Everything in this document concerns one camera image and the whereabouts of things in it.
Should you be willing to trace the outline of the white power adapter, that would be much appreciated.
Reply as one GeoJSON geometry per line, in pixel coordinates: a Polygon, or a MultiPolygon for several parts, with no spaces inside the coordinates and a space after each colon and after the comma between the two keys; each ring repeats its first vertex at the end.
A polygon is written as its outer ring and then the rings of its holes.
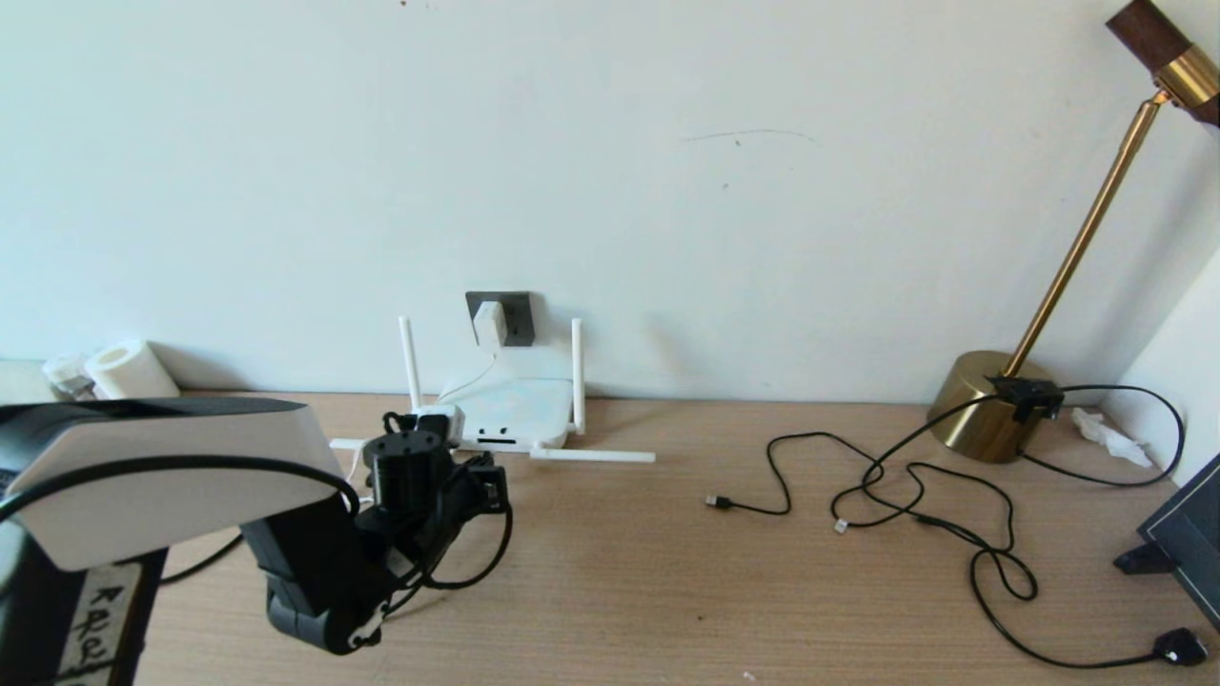
{"type": "Polygon", "coordinates": [[[504,348],[508,338],[508,317],[501,301],[486,300],[472,317],[477,347],[481,352],[497,355],[504,348]]]}

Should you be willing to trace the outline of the white router with four antennas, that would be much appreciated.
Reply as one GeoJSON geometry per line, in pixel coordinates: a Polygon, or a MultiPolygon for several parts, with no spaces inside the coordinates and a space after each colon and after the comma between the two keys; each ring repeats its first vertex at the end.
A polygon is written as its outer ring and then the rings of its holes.
{"type": "Polygon", "coordinates": [[[571,320],[569,378],[500,378],[458,388],[426,403],[418,387],[418,370],[410,320],[399,319],[399,337],[407,371],[409,414],[415,417],[449,417],[448,444],[467,452],[512,453],[548,461],[653,464],[650,452],[569,449],[571,435],[586,435],[584,327],[571,320]]]}

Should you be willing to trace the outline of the white paper roll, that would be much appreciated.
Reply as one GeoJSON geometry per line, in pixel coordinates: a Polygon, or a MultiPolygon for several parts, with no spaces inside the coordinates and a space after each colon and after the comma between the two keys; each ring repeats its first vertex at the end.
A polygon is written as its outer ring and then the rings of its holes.
{"type": "Polygon", "coordinates": [[[84,371],[104,399],[146,399],[181,395],[152,347],[143,339],[122,341],[87,356],[84,371]]]}

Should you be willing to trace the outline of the brass desk lamp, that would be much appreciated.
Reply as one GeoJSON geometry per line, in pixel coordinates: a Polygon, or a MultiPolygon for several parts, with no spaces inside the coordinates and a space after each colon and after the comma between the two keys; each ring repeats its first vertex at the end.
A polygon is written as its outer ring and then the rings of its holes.
{"type": "Polygon", "coordinates": [[[927,413],[928,432],[959,455],[980,463],[1006,464],[1024,457],[1043,422],[1015,424],[1011,405],[1000,402],[991,376],[1050,378],[1031,361],[1035,344],[1048,326],[1068,283],[1099,232],[1128,170],[1163,107],[1190,114],[1208,131],[1220,133],[1220,66],[1159,9],[1157,0],[1128,0],[1107,21],[1111,35],[1147,70],[1154,92],[1146,96],[1125,131],[1107,177],[1089,204],[1085,221],[1054,273],[1046,295],[1028,320],[1015,352],[966,352],[956,356],[927,413]]]}

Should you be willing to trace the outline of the black clip on lamp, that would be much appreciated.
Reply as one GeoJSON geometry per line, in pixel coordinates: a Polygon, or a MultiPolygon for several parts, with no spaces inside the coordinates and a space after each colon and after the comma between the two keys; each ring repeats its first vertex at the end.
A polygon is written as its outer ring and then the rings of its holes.
{"type": "Polygon", "coordinates": [[[1011,420],[1025,425],[1042,417],[1057,417],[1065,400],[1065,391],[1050,378],[991,376],[997,398],[1011,405],[1011,420]]]}

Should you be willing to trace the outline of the crumpled white tissue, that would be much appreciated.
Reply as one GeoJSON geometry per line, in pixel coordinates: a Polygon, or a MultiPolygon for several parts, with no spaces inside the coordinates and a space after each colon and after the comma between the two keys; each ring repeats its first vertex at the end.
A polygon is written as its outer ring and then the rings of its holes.
{"type": "Polygon", "coordinates": [[[1089,410],[1077,406],[1071,410],[1070,417],[1085,439],[1103,447],[1111,457],[1121,457],[1121,459],[1142,468],[1154,466],[1146,447],[1137,439],[1128,438],[1128,435],[1120,433],[1119,430],[1109,426],[1102,413],[1089,413],[1089,410]]]}

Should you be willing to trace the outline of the black plastic stand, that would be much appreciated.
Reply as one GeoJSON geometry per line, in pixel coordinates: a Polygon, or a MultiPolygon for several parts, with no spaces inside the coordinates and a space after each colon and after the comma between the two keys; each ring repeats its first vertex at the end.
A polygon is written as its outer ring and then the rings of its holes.
{"type": "Polygon", "coordinates": [[[1124,575],[1164,575],[1176,572],[1179,563],[1157,542],[1148,542],[1116,555],[1111,564],[1124,575]]]}

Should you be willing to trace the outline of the grey wall socket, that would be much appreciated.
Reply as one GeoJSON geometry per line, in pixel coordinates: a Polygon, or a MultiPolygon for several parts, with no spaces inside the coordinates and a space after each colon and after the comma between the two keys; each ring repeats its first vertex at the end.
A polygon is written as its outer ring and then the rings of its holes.
{"type": "Polygon", "coordinates": [[[472,322],[484,303],[500,304],[501,321],[504,321],[501,347],[531,347],[536,343],[536,317],[529,291],[468,291],[464,295],[472,322]]]}

